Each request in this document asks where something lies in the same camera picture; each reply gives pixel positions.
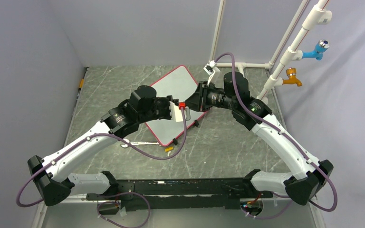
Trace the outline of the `whiteboard with red rim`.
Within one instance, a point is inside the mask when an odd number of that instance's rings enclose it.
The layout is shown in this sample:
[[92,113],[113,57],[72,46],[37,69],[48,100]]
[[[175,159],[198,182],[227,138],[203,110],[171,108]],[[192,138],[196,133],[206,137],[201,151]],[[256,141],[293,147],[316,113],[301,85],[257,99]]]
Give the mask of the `whiteboard with red rim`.
[[[188,71],[187,67],[180,65],[160,79],[151,87],[157,92],[158,97],[171,95],[174,99],[184,101],[191,96],[197,88],[197,82]],[[145,123],[161,146],[168,146],[183,135],[183,123],[174,120],[154,120]]]

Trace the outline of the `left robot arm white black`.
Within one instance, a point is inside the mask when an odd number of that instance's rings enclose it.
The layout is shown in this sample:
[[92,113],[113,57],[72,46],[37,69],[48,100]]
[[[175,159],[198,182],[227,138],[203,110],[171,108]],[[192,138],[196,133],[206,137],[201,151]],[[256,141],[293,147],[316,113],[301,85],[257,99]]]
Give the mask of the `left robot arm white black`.
[[94,193],[105,199],[117,195],[118,184],[108,171],[98,174],[76,174],[74,169],[104,148],[123,141],[136,132],[140,124],[154,120],[175,120],[181,110],[172,96],[158,97],[154,88],[139,86],[128,99],[105,113],[85,134],[44,158],[37,155],[28,161],[31,181],[36,185],[41,201],[54,206],[68,196]]

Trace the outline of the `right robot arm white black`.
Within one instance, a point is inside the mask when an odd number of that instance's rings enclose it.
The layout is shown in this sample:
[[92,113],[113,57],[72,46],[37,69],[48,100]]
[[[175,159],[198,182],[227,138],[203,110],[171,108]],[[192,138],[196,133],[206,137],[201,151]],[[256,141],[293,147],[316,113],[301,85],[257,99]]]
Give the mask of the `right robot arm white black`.
[[250,96],[249,82],[240,72],[226,73],[223,87],[201,81],[185,100],[190,110],[206,112],[212,107],[231,110],[233,118],[252,131],[288,166],[287,173],[268,173],[255,169],[243,179],[243,192],[255,197],[261,191],[287,195],[295,203],[306,205],[326,184],[333,164],[319,160],[301,147],[282,128],[272,110]]

